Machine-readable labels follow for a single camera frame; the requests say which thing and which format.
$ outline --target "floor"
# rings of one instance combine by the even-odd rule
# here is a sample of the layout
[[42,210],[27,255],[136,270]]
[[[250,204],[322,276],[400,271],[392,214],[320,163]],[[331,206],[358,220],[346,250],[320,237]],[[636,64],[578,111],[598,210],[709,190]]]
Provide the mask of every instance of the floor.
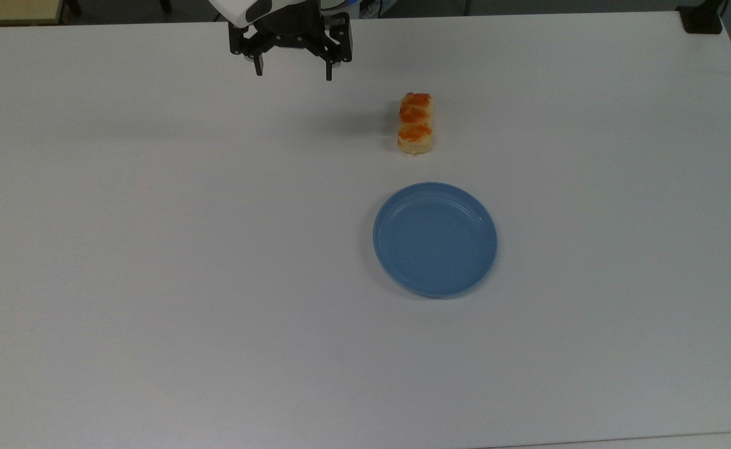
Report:
[[[567,14],[567,12],[673,11],[680,4],[700,0],[473,0],[471,15]],[[172,0],[173,11],[163,12],[158,0],[80,0],[81,17],[69,25],[153,22],[211,22],[217,12],[207,0]],[[383,17],[462,15],[465,0],[397,0]],[[731,3],[723,17],[731,37]]]

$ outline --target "plastic plate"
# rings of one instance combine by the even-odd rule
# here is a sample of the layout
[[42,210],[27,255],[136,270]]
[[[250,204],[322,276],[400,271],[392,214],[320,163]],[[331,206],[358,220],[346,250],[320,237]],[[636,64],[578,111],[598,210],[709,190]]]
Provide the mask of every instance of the plastic plate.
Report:
[[496,259],[496,226],[467,191],[439,182],[397,191],[377,213],[374,250],[399,284],[446,298],[474,288]]

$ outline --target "orange cheese topping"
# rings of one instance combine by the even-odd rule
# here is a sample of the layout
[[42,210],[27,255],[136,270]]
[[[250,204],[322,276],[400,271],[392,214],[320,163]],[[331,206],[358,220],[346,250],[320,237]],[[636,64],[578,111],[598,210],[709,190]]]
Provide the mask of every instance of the orange cheese topping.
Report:
[[432,129],[426,125],[409,126],[402,128],[402,130],[399,131],[399,137],[402,137],[404,140],[408,140],[408,142],[419,142],[419,140],[424,137],[431,135]]

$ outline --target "white table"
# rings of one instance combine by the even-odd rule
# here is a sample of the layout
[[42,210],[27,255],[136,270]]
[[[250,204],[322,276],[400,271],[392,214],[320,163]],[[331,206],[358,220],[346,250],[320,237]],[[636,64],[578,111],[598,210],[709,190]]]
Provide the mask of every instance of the white table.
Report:
[[[465,448],[731,432],[731,43],[676,12],[0,29],[0,447]],[[437,137],[395,145],[434,94]],[[465,188],[453,301],[370,233]]]

